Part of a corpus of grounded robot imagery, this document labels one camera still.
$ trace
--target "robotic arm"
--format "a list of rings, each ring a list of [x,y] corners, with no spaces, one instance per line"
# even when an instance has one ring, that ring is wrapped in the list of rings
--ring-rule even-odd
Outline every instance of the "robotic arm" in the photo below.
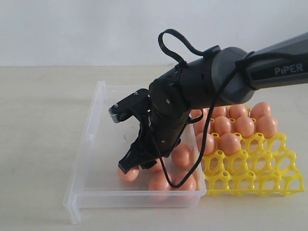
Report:
[[[163,43],[163,35],[171,34],[184,43],[200,59],[185,62]],[[162,157],[169,157],[180,143],[187,124],[202,119],[189,117],[192,109],[209,108],[205,130],[215,106],[245,103],[262,88],[308,83],[308,33],[256,52],[247,53],[237,47],[223,50],[219,46],[196,50],[178,31],[168,29],[158,37],[162,51],[178,64],[155,79],[149,89],[140,89],[118,103],[109,113],[115,123],[135,116],[140,122],[137,139],[118,166],[126,174],[132,167],[149,169]],[[200,156],[187,176],[174,185],[180,187],[200,164],[205,149],[206,132]]]

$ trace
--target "transparent plastic bin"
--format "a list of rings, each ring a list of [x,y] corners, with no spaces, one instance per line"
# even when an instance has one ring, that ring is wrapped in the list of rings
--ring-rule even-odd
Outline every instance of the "transparent plastic bin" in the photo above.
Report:
[[[139,123],[136,118],[131,117],[115,124],[108,109],[140,88],[142,87],[108,86],[104,81],[97,84],[63,200],[73,224],[82,222],[80,208],[192,207],[197,206],[200,197],[205,195],[201,165],[194,172],[196,191],[149,191],[148,185],[153,173],[142,169],[131,184],[118,178],[118,161],[135,141]],[[192,150],[195,162],[198,150],[192,125],[186,127],[181,139]],[[166,168],[172,175],[180,171],[172,163],[171,157],[166,159]],[[155,200],[155,196],[162,195],[167,196],[165,200]]]

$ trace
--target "beige tabletop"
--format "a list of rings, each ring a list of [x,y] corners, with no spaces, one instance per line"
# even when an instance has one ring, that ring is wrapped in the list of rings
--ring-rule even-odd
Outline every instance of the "beige tabletop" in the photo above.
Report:
[[[307,230],[307,193],[205,196],[197,208],[62,206],[96,82],[149,84],[170,67],[0,68],[0,230]],[[308,185],[308,85],[257,92],[268,100]]]

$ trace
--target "white backdrop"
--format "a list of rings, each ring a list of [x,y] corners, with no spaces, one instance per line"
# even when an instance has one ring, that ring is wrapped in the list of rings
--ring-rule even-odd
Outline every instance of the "white backdrop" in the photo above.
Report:
[[[307,0],[0,0],[0,66],[165,65],[173,60],[157,36],[167,28],[200,50],[251,51],[307,32],[307,22]]]

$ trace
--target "egg tray cell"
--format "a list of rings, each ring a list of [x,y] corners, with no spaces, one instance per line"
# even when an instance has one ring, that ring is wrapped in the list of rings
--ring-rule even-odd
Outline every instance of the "egg tray cell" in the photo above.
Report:
[[[285,196],[305,191],[303,177],[295,165],[296,152],[286,147],[286,134],[277,133],[268,139],[258,132],[250,138],[235,132],[241,140],[241,149],[233,155],[219,150],[220,137],[217,133],[212,135],[216,150],[202,159],[207,195],[277,193]]]

